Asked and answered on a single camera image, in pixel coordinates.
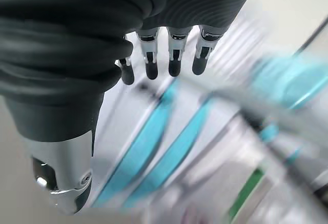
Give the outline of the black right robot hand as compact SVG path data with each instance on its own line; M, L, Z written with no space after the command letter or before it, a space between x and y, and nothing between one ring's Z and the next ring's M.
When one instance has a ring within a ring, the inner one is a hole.
M136 32L155 79L157 36L169 34L169 74L178 76L188 34L200 27L193 73L247 0L1 0L1 95L30 150L35 181L67 214L92 187L91 158L104 94L134 82Z

